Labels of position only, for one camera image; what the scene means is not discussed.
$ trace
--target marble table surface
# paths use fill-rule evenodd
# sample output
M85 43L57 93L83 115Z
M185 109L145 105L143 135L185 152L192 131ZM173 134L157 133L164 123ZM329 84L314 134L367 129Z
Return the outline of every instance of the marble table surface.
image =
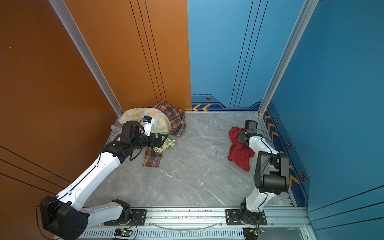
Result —
M164 151L159 168L142 166L143 151L113 170L85 206L114 199L132 207L239 206L255 187L257 159L249 160L249 172L228 161L232 144L228 131L233 126L244 127L245 120L257 120L256 112L187 113L185 132L181 137L171 135L176 146ZM292 204L284 192L268 206Z

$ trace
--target plaid cloth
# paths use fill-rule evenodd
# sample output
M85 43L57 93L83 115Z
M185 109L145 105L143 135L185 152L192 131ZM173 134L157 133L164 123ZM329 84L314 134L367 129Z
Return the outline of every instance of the plaid cloth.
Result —
M166 102L160 102L153 108L157 108L167 115L171 125L171 133L180 137L185 130L185 111L179 108L173 108ZM145 151L143 166L144 167L159 167L162 154L156 153L153 148L147 147Z

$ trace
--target orange wall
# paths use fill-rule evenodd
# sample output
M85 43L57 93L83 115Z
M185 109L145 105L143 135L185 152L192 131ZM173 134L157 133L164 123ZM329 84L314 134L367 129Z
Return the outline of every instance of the orange wall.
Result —
M0 32L0 145L46 169L0 148L0 239L43 239L34 206L95 160L116 114L49 1L2 1Z
M191 110L186 0L65 0L123 110Z

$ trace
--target blue wall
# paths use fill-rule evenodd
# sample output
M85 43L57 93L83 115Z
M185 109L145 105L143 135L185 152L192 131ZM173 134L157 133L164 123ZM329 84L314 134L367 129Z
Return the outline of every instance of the blue wall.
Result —
M227 108L260 101L303 3L188 0L192 95L212 95Z
M310 179L320 240L382 235L384 187L372 189L384 184L383 9L378 0L319 1L272 99Z

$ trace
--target red cloth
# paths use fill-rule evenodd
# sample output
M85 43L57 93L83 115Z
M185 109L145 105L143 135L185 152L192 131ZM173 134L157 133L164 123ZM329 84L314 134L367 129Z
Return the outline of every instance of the red cloth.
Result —
M229 161L234 161L237 166L249 172L249 158L254 157L255 152L250 148L243 148L244 144L237 140L237 137L240 135L241 131L244 128L233 127L229 131L229 138L231 139L232 146L229 149Z

